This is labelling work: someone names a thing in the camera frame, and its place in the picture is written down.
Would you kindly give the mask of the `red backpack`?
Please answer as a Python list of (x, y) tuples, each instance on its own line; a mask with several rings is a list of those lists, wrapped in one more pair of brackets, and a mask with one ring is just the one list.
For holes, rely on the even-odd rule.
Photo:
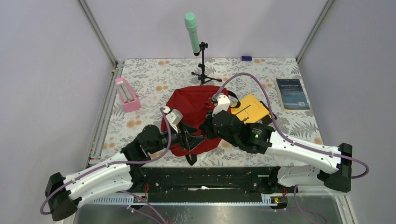
[[(183, 115), (181, 122), (198, 128), (198, 131), (194, 135), (202, 136), (199, 126), (204, 122), (206, 114), (214, 110), (215, 105), (211, 101), (211, 97), (218, 89), (219, 87), (214, 85), (189, 86), (176, 89), (166, 103), (166, 106), (178, 109)], [(197, 162), (198, 154), (215, 149), (220, 141), (221, 138), (218, 135), (217, 138), (211, 140), (205, 138), (192, 151), (184, 151), (180, 148), (179, 144), (172, 144), (171, 152), (175, 156), (185, 156), (188, 163), (192, 166)]]

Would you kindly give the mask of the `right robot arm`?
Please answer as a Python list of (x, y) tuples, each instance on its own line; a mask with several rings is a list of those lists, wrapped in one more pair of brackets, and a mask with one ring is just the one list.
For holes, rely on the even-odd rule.
[(284, 138), (270, 126), (244, 123), (226, 111), (208, 114), (199, 128), (206, 138), (221, 138), (250, 154), (277, 154), (305, 163), (276, 168), (274, 176), (268, 179), (269, 189), (274, 192), (295, 185), (320, 183), (335, 191), (351, 191), (352, 162), (349, 158), (353, 148), (350, 144), (332, 147)]

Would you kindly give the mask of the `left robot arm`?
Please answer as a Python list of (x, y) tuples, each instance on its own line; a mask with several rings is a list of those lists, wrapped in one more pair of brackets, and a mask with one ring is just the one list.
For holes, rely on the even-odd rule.
[(109, 159), (71, 175), (59, 172), (51, 175), (44, 202), (49, 211), (41, 208), (40, 212), (51, 215), (53, 221), (61, 221), (99, 197), (128, 189), (141, 191), (145, 185), (141, 166), (155, 161), (151, 154), (159, 151), (165, 154), (173, 146), (190, 154), (205, 141), (197, 132), (198, 129), (184, 123), (166, 126), (164, 131), (154, 125), (144, 127), (131, 143)]

